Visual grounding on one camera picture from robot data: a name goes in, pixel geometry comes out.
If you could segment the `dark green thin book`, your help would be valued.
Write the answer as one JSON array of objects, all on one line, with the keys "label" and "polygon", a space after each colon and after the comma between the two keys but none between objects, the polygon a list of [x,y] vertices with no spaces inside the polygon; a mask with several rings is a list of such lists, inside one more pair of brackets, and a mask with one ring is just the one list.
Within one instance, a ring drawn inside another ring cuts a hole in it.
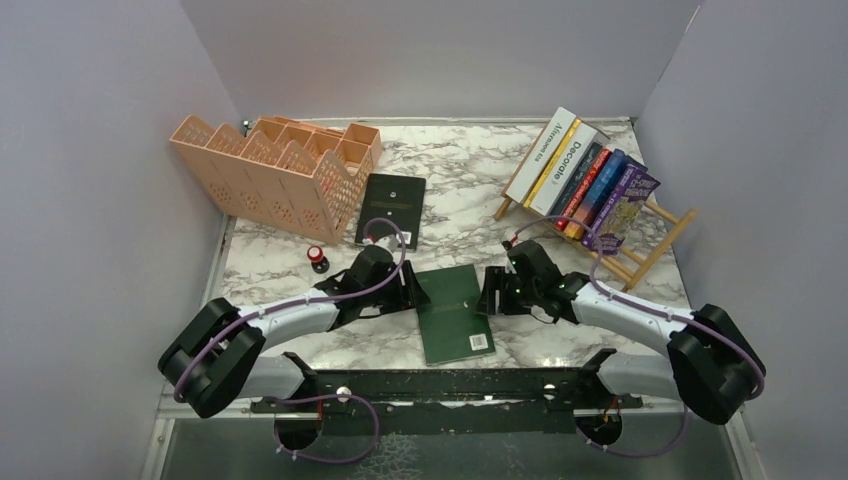
[{"label": "dark green thin book", "polygon": [[474,266],[421,272],[417,279],[430,299],[416,309],[428,366],[495,353],[488,317],[476,310],[481,290]]}]

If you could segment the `black hardcover book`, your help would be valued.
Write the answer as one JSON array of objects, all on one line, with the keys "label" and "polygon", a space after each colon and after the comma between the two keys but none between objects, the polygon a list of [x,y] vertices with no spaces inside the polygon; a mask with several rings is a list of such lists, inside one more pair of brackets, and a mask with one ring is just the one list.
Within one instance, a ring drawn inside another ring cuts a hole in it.
[{"label": "black hardcover book", "polygon": [[424,207],[426,180],[421,177],[371,173],[368,176],[357,222],[354,243],[367,244],[366,238],[379,239],[393,234],[386,224],[377,222],[365,234],[366,224],[374,218],[392,221],[403,234],[409,251],[418,247]]}]

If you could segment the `white Afternoon Tea book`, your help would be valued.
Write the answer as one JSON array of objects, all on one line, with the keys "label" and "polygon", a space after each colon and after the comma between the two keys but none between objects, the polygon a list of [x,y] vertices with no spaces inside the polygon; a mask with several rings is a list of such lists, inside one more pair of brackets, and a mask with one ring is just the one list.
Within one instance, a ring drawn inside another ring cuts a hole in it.
[{"label": "white Afternoon Tea book", "polygon": [[532,145],[524,160],[514,172],[503,195],[516,203],[522,203],[535,185],[555,150],[577,119],[573,112],[559,107]]}]

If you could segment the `Little Women book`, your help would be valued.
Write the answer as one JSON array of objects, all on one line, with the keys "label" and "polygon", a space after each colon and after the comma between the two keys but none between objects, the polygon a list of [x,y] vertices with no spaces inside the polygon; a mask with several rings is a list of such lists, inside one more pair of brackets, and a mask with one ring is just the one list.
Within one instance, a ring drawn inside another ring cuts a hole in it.
[{"label": "Little Women book", "polygon": [[602,148],[603,146],[600,143],[593,142],[588,148],[588,150],[585,152],[584,156],[582,157],[580,163],[577,165],[568,183],[565,185],[564,191],[560,195],[557,202],[554,204],[552,210],[549,212],[549,215],[552,216],[552,219],[548,220],[549,223],[556,224],[558,220],[555,219],[555,216],[562,216],[564,214],[566,206],[571,201],[580,183],[586,176],[592,163],[594,162],[596,156],[599,154]]}]

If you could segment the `yellow Little Prince book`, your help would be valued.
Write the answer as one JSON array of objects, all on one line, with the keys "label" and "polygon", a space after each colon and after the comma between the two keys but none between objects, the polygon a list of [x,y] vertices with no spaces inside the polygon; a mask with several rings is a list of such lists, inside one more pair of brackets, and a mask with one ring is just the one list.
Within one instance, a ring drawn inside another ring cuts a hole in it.
[{"label": "yellow Little Prince book", "polygon": [[555,150],[523,206],[540,215],[548,214],[561,195],[575,168],[575,156],[583,149],[588,126],[577,118]]}]

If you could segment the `purple comic paperback book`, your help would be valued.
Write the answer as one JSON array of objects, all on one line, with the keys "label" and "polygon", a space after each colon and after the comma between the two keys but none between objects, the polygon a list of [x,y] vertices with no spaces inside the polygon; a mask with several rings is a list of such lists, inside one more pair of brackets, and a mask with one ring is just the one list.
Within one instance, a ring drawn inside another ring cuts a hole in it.
[{"label": "purple comic paperback book", "polygon": [[627,165],[591,225],[595,235],[586,233],[581,245],[590,251],[600,249],[604,255],[616,255],[646,201],[660,185],[646,170]]}]

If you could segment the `blue Jane Eyre book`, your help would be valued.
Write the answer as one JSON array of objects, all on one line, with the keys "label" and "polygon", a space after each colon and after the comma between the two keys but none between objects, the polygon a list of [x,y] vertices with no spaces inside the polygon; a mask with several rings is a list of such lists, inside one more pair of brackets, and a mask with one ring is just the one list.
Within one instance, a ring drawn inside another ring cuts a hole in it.
[{"label": "blue Jane Eyre book", "polygon": [[577,223],[570,222],[566,226],[564,232],[569,238],[580,240],[583,237],[627,165],[625,152],[621,149],[614,150],[574,212],[573,218],[577,220]]}]

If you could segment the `red comic paperback book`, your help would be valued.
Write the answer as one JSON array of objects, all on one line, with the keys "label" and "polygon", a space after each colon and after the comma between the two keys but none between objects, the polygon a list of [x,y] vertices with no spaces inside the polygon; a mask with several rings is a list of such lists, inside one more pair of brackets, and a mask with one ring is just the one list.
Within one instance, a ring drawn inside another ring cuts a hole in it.
[{"label": "red comic paperback book", "polygon": [[[597,203],[597,200],[595,199],[596,189],[593,187],[593,184],[596,182],[599,175],[603,173],[605,164],[607,163],[610,155],[610,149],[602,148],[600,150],[599,154],[590,166],[588,173],[578,185],[577,191],[566,205],[565,211],[563,212],[565,216],[577,219],[583,224],[591,223],[592,218],[595,215],[595,204]],[[585,228],[575,224],[574,222],[560,219],[557,221],[556,225],[559,230],[573,240],[580,240],[585,233]]]}]

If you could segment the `brown Decorate Furniture book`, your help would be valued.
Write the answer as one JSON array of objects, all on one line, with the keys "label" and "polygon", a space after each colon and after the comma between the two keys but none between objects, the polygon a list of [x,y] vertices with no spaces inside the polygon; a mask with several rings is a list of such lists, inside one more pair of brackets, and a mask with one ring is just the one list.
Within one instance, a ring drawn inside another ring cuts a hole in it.
[{"label": "brown Decorate Furniture book", "polygon": [[593,143],[604,145],[609,138],[595,125],[580,122],[574,132],[557,148],[541,180],[534,187],[525,206],[540,215],[549,214],[560,198],[578,165]]}]

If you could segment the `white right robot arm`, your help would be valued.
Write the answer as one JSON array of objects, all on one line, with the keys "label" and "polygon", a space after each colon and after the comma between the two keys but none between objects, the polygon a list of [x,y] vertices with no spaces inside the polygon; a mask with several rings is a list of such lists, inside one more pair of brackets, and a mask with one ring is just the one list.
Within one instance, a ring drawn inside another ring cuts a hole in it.
[{"label": "white right robot arm", "polygon": [[502,266],[484,273],[477,309],[492,316],[540,309],[564,320],[610,331],[650,349],[613,352],[577,380],[579,398],[600,407],[615,395],[648,395],[681,402],[701,419],[727,423],[762,394],[766,367],[722,308],[663,306],[615,290],[591,274],[563,273],[533,240],[506,247]]}]

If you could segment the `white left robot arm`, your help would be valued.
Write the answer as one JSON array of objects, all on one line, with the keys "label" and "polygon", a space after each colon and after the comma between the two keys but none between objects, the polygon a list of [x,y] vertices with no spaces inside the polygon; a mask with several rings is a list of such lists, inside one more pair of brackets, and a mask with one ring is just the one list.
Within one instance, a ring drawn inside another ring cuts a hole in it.
[{"label": "white left robot arm", "polygon": [[351,266],[279,303],[240,308],[223,297],[207,302],[165,349],[157,369],[174,399],[203,419],[242,398],[277,398],[298,411],[313,401],[307,365],[263,352],[296,338],[331,332],[363,318],[415,309],[431,299],[407,259],[368,246]]}]

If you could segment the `small red capped object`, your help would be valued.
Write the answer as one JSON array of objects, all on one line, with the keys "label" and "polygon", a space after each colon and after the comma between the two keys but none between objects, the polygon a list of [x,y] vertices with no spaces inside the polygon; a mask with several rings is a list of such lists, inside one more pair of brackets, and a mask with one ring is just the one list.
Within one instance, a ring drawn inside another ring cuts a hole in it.
[{"label": "small red capped object", "polygon": [[330,268],[330,262],[324,254],[323,249],[318,245],[310,246],[306,251],[307,258],[310,262],[312,270],[317,274],[324,274]]}]

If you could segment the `peach plastic file organizer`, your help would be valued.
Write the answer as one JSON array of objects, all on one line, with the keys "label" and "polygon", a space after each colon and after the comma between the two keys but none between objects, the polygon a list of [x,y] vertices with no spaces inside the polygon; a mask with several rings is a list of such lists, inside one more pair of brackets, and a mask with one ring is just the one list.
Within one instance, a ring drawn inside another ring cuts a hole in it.
[{"label": "peach plastic file organizer", "polygon": [[170,143],[222,213],[327,244],[342,240],[383,151],[375,127],[280,116],[242,134],[190,115]]}]

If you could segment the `wooden book rack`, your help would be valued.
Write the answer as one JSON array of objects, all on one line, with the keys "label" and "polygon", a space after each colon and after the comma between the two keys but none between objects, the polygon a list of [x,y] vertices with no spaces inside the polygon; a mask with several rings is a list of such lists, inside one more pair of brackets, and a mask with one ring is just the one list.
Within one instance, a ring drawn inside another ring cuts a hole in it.
[{"label": "wooden book rack", "polygon": [[[589,118],[611,140],[610,145],[625,150],[641,160],[631,117]],[[677,215],[660,206],[654,196],[646,200],[642,212],[631,226],[619,252],[601,260],[603,268],[622,284],[622,290],[634,290],[656,266],[673,259],[672,246],[695,221],[698,210],[690,208]]]}]

